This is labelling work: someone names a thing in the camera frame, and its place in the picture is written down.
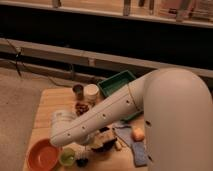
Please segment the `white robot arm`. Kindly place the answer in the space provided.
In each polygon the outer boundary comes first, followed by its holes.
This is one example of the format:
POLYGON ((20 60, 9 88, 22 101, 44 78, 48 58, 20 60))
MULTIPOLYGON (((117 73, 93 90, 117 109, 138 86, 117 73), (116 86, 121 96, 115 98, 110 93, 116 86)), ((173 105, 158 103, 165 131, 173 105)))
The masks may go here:
POLYGON ((50 142, 86 144, 100 128, 144 113, 148 171, 213 171, 213 97, 195 73, 154 70, 73 119, 52 114, 50 142))

